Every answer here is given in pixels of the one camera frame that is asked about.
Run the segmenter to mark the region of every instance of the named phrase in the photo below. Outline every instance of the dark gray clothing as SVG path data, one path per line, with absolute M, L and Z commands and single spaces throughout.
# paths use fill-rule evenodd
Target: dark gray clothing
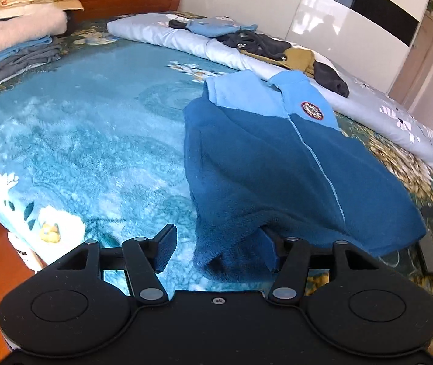
M 41 44 L 25 48 L 16 55 L 0 62 L 0 82 L 33 64 L 54 62 L 61 58 L 61 46 L 57 39 L 49 45 Z

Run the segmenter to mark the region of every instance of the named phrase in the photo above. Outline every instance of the folded clothes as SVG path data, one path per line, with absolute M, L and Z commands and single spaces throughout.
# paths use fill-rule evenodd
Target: folded clothes
M 49 62 L 44 62 L 44 63 L 36 63 L 36 64 L 30 64 L 27 67 L 24 67 L 22 69 L 20 69 L 19 71 L 15 72 L 14 74 L 12 74 L 11 76 L 4 78 L 3 80 L 0 81 L 0 85 L 3 84 L 4 82 L 7 82 L 8 80 L 18 77 L 19 75 L 25 73 L 26 71 L 30 70 L 31 68 L 37 68 L 37 67 L 41 67 L 42 65 L 45 65 Z
M 50 63 L 60 59 L 61 46 L 55 39 L 50 45 L 43 43 L 27 47 L 16 55 L 7 57 L 0 61 L 0 82 L 11 78 L 14 74 L 26 69 L 28 66 Z
M 322 87 L 331 90 L 343 97 L 350 95 L 346 82 L 329 65 L 314 62 L 314 79 Z
M 254 55 L 281 61 L 286 58 L 284 51 L 291 48 L 291 44 L 287 41 L 275 40 L 268 35 L 257 34 L 248 30 L 223 35 L 217 40 L 231 48 L 246 50 Z
M 314 78 L 314 52 L 312 50 L 304 50 L 297 48 L 289 48 L 284 51 L 285 60 L 274 60 L 264 56 L 254 55 L 254 53 L 240 50 L 244 55 L 253 57 L 254 59 L 262 60 L 263 62 L 278 65 L 287 68 L 288 70 L 298 70 L 305 73 L 308 77 Z
M 186 23 L 186 29 L 191 33 L 216 38 L 222 35 L 236 33 L 239 30 L 257 30 L 257 25 L 243 25 L 229 18 L 193 19 Z
M 278 65 L 289 70 L 304 72 L 308 77 L 313 78 L 322 87 L 331 90 L 343 97 L 348 97 L 350 91 L 346 82 L 329 65 L 317 62 L 312 50 L 290 48 L 284 51 L 285 60 L 273 60 L 264 56 L 254 55 L 246 50 L 240 50 L 244 55 L 262 60 L 266 63 Z
M 288 84 L 274 82 L 284 99 L 292 95 Z M 241 83 L 242 89 L 251 86 Z M 296 114 L 281 118 L 235 108 L 252 105 L 255 94 L 245 94 L 235 94 L 234 108 L 202 97 L 184 109 L 198 268 L 227 281 L 270 278 L 261 257 L 262 226 L 319 247 L 347 240 L 373 256 L 424 236 L 405 187 L 361 142 Z
M 28 47 L 34 47 L 36 45 L 48 45 L 49 43 L 52 43 L 53 39 L 47 35 L 45 37 L 39 38 L 37 40 L 32 41 L 26 41 L 23 43 L 18 43 L 17 45 L 14 45 L 13 47 L 7 48 L 0 52 L 0 62 L 12 55 L 18 54 L 21 50 L 28 48 Z
M 176 19 L 171 19 L 168 23 L 168 26 L 172 29 L 183 29 L 183 30 L 188 30 L 186 28 L 186 25 L 188 24 L 188 22 L 182 22 L 180 20 L 176 20 Z
M 58 8 L 42 7 L 32 14 L 0 21 L 0 52 L 19 43 L 65 31 L 66 14 Z

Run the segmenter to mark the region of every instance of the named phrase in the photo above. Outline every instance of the bed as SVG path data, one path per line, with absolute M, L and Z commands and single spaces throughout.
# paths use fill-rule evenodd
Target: bed
M 81 0 L 82 19 L 168 10 L 178 0 Z M 188 18 L 194 15 L 178 12 Z M 83 240 L 118 246 L 178 227 L 178 247 L 159 275 L 174 290 L 266 289 L 207 279 L 192 266 L 195 210 L 182 163 L 182 108 L 208 76 L 234 70 L 168 48 L 118 39 L 108 20 L 79 24 L 62 40 L 63 58 L 0 85 L 0 221 L 47 263 Z M 337 113 L 406 186 L 418 207 L 433 205 L 433 169 L 378 133 Z M 41 237 L 56 221 L 61 235 Z M 427 221 L 433 237 L 433 219 Z M 381 260 L 433 294 L 415 247 Z M 122 273 L 106 273 L 124 289 Z M 308 293 L 327 282 L 310 276 Z

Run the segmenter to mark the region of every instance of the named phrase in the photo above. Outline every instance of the light blue cloth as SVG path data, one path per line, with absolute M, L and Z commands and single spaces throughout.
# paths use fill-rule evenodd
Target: light blue cloth
M 188 22 L 186 28 L 194 34 L 215 38 L 226 34 L 236 33 L 239 30 L 256 31 L 257 25 L 242 25 L 233 20 L 217 18 L 193 19 Z
M 267 83 L 250 70 L 211 77 L 206 80 L 205 92 L 204 97 L 221 107 L 281 118 L 297 114 L 306 120 L 340 130 L 327 100 L 300 71 L 283 71 Z
M 8 57 L 11 57 L 13 55 L 18 54 L 21 50 L 28 48 L 28 47 L 34 47 L 36 45 L 45 44 L 48 45 L 53 42 L 53 39 L 47 35 L 45 37 L 39 38 L 37 40 L 32 41 L 26 41 L 23 43 L 18 43 L 17 45 L 14 45 L 13 47 L 7 48 L 0 52 L 0 62 L 4 59 L 7 59 Z

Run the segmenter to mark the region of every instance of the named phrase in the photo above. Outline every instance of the light blue bedsheet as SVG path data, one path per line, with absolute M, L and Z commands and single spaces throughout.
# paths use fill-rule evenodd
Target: light blue bedsheet
M 209 281 L 192 263 L 182 109 L 206 76 L 233 70 L 95 30 L 65 42 L 59 62 L 0 93 L 1 223 L 48 263 L 89 238 L 119 246 L 173 223 L 178 246 L 159 275 L 170 295 L 258 288 Z M 41 238 L 44 224 L 57 226 L 58 243 Z M 123 287 L 122 276 L 106 279 Z

